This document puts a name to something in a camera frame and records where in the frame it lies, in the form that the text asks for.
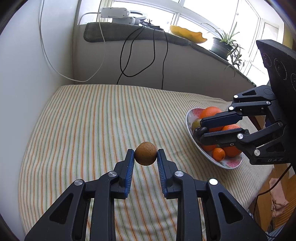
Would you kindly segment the large orange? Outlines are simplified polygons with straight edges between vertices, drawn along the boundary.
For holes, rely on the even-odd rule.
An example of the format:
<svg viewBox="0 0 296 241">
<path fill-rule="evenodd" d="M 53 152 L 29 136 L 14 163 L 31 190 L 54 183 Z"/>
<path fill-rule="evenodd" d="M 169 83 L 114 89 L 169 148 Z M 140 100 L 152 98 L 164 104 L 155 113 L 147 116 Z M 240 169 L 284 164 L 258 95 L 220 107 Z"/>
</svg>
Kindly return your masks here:
<svg viewBox="0 0 296 241">
<path fill-rule="evenodd" d="M 227 126 L 222 127 L 220 129 L 220 131 L 233 130 L 236 128 L 240 128 L 240 126 L 237 124 L 232 124 L 232 125 L 227 125 Z M 239 154 L 241 154 L 241 150 L 239 150 L 233 143 L 229 144 L 228 146 L 223 146 L 223 147 L 219 144 L 217 146 L 222 148 L 224 150 L 226 156 L 228 156 L 228 157 L 232 158 L 232 157 L 236 157 Z"/>
<path fill-rule="evenodd" d="M 208 117 L 214 116 L 215 114 L 218 114 L 218 113 L 221 113 L 221 112 L 222 112 L 221 109 L 219 109 L 219 108 L 217 108 L 217 107 L 215 107 L 215 106 L 210 106 L 210 107 L 204 109 L 204 110 L 201 112 L 199 118 L 200 118 L 200 119 L 208 118 Z M 217 128 L 211 128 L 211 129 L 209 130 L 209 132 L 217 132 L 217 131 L 221 131 L 223 128 L 224 128 L 224 126 L 220 126 L 220 127 L 217 127 Z"/>
</svg>

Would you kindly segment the green brown plum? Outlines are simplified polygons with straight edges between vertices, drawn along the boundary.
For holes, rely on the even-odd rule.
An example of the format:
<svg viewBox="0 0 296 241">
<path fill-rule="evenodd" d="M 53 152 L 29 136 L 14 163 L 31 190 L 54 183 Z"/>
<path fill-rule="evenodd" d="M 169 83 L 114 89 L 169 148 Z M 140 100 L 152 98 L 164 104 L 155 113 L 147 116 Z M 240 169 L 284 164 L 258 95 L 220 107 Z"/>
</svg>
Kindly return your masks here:
<svg viewBox="0 0 296 241">
<path fill-rule="evenodd" d="M 200 124 L 200 119 L 195 119 L 191 125 L 191 129 L 192 131 L 194 131 L 196 128 L 200 128 L 201 127 L 201 124 Z"/>
</svg>

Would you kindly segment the small brown round fruit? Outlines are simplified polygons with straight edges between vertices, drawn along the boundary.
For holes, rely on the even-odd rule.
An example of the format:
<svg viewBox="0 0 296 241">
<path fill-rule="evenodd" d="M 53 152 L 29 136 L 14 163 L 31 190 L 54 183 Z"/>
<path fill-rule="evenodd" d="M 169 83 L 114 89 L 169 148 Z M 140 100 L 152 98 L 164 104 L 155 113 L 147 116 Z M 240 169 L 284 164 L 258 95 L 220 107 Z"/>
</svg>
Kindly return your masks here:
<svg viewBox="0 0 296 241">
<path fill-rule="evenodd" d="M 142 166 L 152 165 L 157 158 L 157 150 L 150 142 L 141 143 L 134 152 L 136 162 Z"/>
</svg>

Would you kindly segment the mandarin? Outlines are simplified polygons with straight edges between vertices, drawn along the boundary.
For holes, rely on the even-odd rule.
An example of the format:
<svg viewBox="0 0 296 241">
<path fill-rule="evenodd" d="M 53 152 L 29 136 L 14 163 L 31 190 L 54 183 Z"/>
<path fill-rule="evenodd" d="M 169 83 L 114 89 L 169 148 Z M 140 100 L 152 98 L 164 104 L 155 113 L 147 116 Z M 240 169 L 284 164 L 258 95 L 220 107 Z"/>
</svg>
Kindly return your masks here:
<svg viewBox="0 0 296 241">
<path fill-rule="evenodd" d="M 206 152 L 211 152 L 217 147 L 217 145 L 201 145 L 201 148 Z"/>
</svg>

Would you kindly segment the dark plum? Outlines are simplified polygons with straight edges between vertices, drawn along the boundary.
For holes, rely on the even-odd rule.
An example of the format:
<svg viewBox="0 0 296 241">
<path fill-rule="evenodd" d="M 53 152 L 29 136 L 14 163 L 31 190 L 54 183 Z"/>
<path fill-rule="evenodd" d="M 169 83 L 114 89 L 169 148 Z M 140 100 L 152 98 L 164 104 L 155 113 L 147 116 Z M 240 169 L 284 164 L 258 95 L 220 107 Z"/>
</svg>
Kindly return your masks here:
<svg viewBox="0 0 296 241">
<path fill-rule="evenodd" d="M 197 127 L 193 130 L 193 138 L 197 143 L 200 143 L 201 136 L 208 132 L 209 129 L 207 127 Z"/>
</svg>

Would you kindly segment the small orange kumquat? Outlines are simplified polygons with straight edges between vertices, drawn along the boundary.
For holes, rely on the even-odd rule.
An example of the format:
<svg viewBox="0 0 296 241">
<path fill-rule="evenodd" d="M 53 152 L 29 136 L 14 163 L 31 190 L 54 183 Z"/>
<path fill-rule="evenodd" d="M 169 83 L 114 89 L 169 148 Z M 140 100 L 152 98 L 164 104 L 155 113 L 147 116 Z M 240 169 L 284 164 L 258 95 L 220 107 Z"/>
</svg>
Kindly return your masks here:
<svg viewBox="0 0 296 241">
<path fill-rule="evenodd" d="M 222 148 L 215 148 L 212 151 L 212 158 L 217 162 L 224 160 L 225 156 L 225 151 Z"/>
</svg>

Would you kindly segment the floral white plate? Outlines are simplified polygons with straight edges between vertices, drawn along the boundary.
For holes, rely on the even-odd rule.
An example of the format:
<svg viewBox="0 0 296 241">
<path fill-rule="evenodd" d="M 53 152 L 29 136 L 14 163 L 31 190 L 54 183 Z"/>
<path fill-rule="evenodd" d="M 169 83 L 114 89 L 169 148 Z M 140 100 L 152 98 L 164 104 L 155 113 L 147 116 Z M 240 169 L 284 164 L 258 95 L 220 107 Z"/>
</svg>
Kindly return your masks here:
<svg viewBox="0 0 296 241">
<path fill-rule="evenodd" d="M 187 130 L 188 130 L 188 133 L 189 133 L 189 136 L 190 136 L 192 142 L 201 151 L 203 156 L 206 157 L 210 162 L 212 162 L 216 166 L 223 168 L 223 169 L 227 169 L 227 170 L 232 170 L 232 169 L 239 167 L 243 161 L 243 157 L 244 157 L 243 153 L 241 153 L 235 157 L 229 157 L 226 155 L 223 160 L 216 161 L 212 157 L 212 151 L 214 150 L 214 147 L 209 147 L 209 146 L 204 147 L 195 141 L 194 136 L 193 136 L 192 127 L 194 127 L 195 120 L 199 119 L 203 110 L 204 110 L 203 108 L 193 108 L 193 109 L 190 109 L 186 114 L 185 123 L 186 123 L 186 127 L 187 127 Z"/>
</svg>

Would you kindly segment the potted spider plant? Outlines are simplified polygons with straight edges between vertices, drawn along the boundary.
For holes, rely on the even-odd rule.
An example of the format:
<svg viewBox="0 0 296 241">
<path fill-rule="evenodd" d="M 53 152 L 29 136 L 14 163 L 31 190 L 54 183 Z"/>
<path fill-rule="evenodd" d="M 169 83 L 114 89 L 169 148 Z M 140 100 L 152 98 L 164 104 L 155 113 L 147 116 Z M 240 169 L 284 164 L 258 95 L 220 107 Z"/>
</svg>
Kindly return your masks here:
<svg viewBox="0 0 296 241">
<path fill-rule="evenodd" d="M 213 38 L 213 45 L 211 52 L 218 55 L 222 59 L 229 61 L 225 69 L 231 67 L 234 69 L 234 77 L 237 72 L 240 72 L 240 68 L 244 66 L 244 61 L 242 60 L 241 50 L 243 49 L 233 37 L 239 32 L 236 32 L 237 22 L 232 24 L 230 32 L 225 32 L 224 30 L 219 30 L 209 23 L 202 23 L 202 25 L 207 25 L 211 30 L 210 32 L 216 33 L 218 36 Z"/>
</svg>

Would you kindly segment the yellow bowl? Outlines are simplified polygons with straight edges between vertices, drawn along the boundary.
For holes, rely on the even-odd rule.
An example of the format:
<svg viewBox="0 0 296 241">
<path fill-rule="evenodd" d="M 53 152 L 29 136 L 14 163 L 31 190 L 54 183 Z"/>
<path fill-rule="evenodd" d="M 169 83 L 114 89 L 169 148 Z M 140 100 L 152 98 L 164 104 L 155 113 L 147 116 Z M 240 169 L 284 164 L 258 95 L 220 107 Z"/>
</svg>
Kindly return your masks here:
<svg viewBox="0 0 296 241">
<path fill-rule="evenodd" d="M 202 44 L 207 41 L 207 39 L 202 36 L 201 32 L 192 32 L 186 28 L 175 25 L 170 26 L 170 32 L 173 35 L 187 39 L 195 44 Z"/>
</svg>

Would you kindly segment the striped table cloth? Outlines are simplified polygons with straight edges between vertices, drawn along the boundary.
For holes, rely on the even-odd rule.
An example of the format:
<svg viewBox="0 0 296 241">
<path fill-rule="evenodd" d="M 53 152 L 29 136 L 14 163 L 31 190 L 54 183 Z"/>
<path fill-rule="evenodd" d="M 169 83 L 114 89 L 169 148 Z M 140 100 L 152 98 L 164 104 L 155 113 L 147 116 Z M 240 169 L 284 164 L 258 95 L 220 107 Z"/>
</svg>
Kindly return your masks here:
<svg viewBox="0 0 296 241">
<path fill-rule="evenodd" d="M 229 103 L 200 94 L 137 86 L 65 85 L 43 109 L 28 141 L 18 183 L 18 206 L 28 232 L 76 179 L 91 181 L 111 171 L 128 149 L 151 142 L 197 180 L 217 179 L 248 208 L 272 166 L 243 158 L 233 170 L 210 162 L 192 142 L 186 114 Z"/>
</svg>

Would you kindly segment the white power strip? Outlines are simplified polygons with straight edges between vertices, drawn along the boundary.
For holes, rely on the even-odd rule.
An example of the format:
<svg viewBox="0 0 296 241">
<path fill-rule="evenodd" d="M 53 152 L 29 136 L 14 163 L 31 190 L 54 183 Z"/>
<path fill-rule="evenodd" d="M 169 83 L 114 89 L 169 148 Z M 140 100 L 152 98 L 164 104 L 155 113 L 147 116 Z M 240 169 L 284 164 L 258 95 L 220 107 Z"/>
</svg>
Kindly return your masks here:
<svg viewBox="0 0 296 241">
<path fill-rule="evenodd" d="M 137 11 L 128 11 L 126 8 L 104 7 L 100 10 L 100 17 L 112 19 L 112 23 L 139 25 L 147 18 Z"/>
</svg>

